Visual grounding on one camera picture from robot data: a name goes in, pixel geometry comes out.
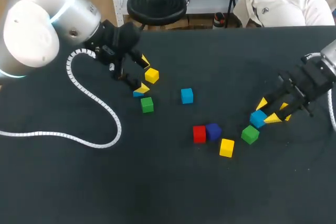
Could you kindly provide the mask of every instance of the black table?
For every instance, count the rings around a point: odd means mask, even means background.
[[[240,133],[277,70],[335,38],[334,27],[144,33],[139,48],[160,71],[153,114],[106,67],[75,59],[77,79],[120,117],[122,138],[96,150],[59,137],[0,137],[0,223],[333,223],[336,134],[326,97],[314,118],[298,112],[265,126],[251,146]],[[71,49],[61,52],[3,87],[0,128],[111,141],[113,119],[69,81]],[[193,88],[193,105],[181,105],[181,88]],[[219,156],[219,143],[193,144],[192,126],[212,122],[236,141],[233,158]]]

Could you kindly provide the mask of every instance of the toy block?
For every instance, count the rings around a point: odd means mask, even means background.
[[[211,123],[205,126],[206,136],[210,141],[216,141],[219,139],[222,133],[222,129],[218,126],[217,123]]]
[[[195,144],[205,144],[206,141],[206,131],[205,126],[194,126],[194,143]]]
[[[254,143],[259,137],[259,131],[255,129],[253,126],[249,125],[246,127],[241,133],[241,137],[248,144]]]
[[[192,89],[181,89],[182,104],[190,104],[194,102],[194,94]]]
[[[153,68],[150,68],[145,73],[145,79],[146,81],[150,82],[151,84],[154,84],[159,79],[159,72]]]
[[[144,96],[145,95],[143,93],[133,91],[133,97],[144,97]]]
[[[151,64],[150,64],[149,61],[146,59],[145,55],[142,55],[141,59],[143,59],[143,60],[148,64],[148,66],[145,67],[145,69],[146,69],[146,68],[149,68],[149,66],[150,66]]]
[[[222,139],[221,149],[219,151],[220,156],[232,157],[234,145],[235,141],[229,139]]]
[[[267,115],[263,111],[257,110],[251,114],[250,123],[253,124],[258,129],[266,124],[264,122],[266,118]]]
[[[141,99],[141,107],[143,113],[149,113],[154,111],[154,104],[151,97]]]
[[[147,91],[149,91],[149,88],[143,83],[141,83],[141,87],[135,90],[135,92],[143,94],[145,94]]]
[[[279,119],[279,117],[276,115],[276,113],[273,113],[272,115],[270,115],[269,117],[267,117],[264,120],[265,123],[280,123],[282,122],[282,120]]]
[[[288,104],[284,102],[284,103],[281,105],[280,109],[282,110],[283,108],[285,108],[285,107],[287,107],[287,106],[288,106]],[[289,115],[288,117],[286,117],[285,120],[288,122],[291,116],[292,116],[292,115]]]
[[[266,99],[263,97],[261,102],[259,103],[258,107],[256,110],[260,110],[263,106],[265,106],[267,104]]]

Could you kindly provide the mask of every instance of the stool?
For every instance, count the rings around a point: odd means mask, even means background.
[[[128,0],[131,18],[149,26],[165,26],[180,20],[187,12],[190,0]]]

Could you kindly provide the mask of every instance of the blue block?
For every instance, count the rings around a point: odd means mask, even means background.
[[[133,91],[133,97],[144,97],[144,96],[145,95],[143,93]]]
[[[194,102],[194,94],[192,89],[181,89],[181,99],[183,104]]]
[[[253,124],[257,129],[265,125],[264,120],[267,118],[267,115],[261,111],[257,110],[251,114],[250,123]]]
[[[206,128],[206,138],[210,141],[216,141],[220,138],[222,129],[217,123],[211,123],[205,126]]]

